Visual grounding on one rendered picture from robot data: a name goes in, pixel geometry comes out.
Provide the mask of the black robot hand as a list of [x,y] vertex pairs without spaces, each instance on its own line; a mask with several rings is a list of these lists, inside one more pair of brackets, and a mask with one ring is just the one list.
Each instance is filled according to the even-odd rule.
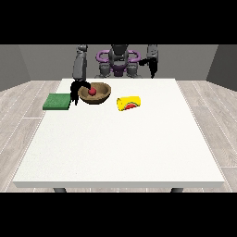
[[78,91],[81,87],[85,87],[88,90],[90,90],[91,84],[88,81],[75,80],[70,85],[70,100],[74,102],[75,104],[78,104],[78,101],[79,101]]
[[155,74],[157,72],[157,64],[158,64],[157,59],[154,57],[145,58],[139,61],[140,66],[147,65],[149,67],[151,78],[155,77]]

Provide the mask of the brown wooden bowl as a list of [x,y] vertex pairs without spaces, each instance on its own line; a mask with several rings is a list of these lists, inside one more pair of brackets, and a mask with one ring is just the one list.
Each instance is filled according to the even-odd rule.
[[89,90],[85,87],[81,87],[78,91],[79,98],[89,105],[100,105],[111,94],[111,87],[104,82],[92,82],[92,87],[95,88],[95,95],[90,95]]

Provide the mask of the green square pad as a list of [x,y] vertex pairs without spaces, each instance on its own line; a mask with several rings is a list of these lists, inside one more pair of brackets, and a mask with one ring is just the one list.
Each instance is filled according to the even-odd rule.
[[68,110],[70,94],[49,94],[44,102],[43,110]]

